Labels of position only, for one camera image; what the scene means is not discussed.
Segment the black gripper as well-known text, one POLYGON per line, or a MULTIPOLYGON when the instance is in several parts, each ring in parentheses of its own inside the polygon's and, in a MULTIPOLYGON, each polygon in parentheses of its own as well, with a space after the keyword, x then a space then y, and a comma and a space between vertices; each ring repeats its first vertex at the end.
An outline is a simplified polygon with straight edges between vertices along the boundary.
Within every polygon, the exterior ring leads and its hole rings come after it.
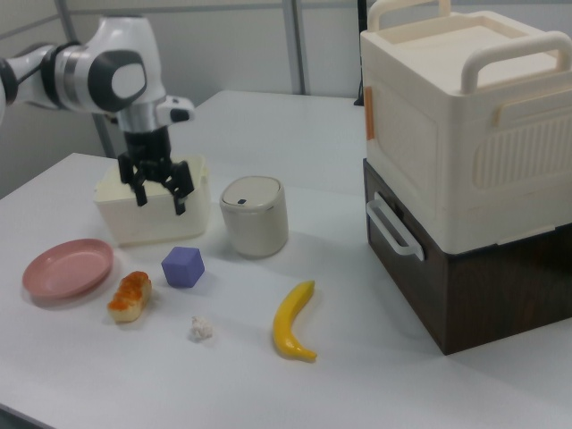
POLYGON ((127 151, 118 156, 120 179, 129 184, 137 205, 147 203, 144 188, 146 180, 165 180, 163 185, 173 197, 175 214, 186 211, 185 200, 194 191, 189 164, 174 163, 171 159, 171 141, 166 126, 143 133, 125 132, 127 151))

